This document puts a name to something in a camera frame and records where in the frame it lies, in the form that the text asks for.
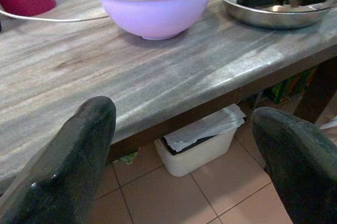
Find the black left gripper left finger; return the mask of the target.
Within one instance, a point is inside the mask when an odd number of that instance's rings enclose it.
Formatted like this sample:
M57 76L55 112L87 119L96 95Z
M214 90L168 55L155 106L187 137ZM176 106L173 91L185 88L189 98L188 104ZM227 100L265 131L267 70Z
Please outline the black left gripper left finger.
M110 98L85 101L1 196L1 223L87 223L115 124Z

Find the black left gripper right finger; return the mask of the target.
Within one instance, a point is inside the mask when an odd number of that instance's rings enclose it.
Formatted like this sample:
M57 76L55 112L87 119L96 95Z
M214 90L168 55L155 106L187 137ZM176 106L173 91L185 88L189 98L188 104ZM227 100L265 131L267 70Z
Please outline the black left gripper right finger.
M260 107L252 133L293 223L336 223L336 145L314 124Z

